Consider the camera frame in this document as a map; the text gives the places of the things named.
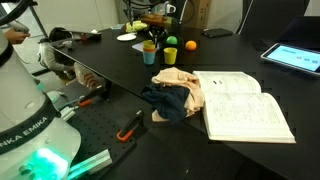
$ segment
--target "open book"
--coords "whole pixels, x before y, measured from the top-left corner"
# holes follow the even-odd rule
[[[259,83],[243,72],[194,71],[205,97],[203,116],[211,140],[295,143],[286,119]]]

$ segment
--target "plate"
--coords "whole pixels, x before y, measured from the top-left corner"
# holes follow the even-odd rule
[[[134,35],[134,34],[124,34],[124,35],[120,35],[120,36],[117,37],[117,39],[119,41],[130,41],[130,40],[133,40],[135,38],[137,38],[137,36]]]

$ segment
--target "yellow cup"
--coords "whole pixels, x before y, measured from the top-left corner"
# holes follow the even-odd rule
[[[142,42],[142,48],[144,49],[155,49],[156,45],[153,43],[152,40],[146,40]]]
[[[172,65],[176,63],[176,57],[178,50],[176,48],[165,48],[164,52],[164,61],[166,64]]]

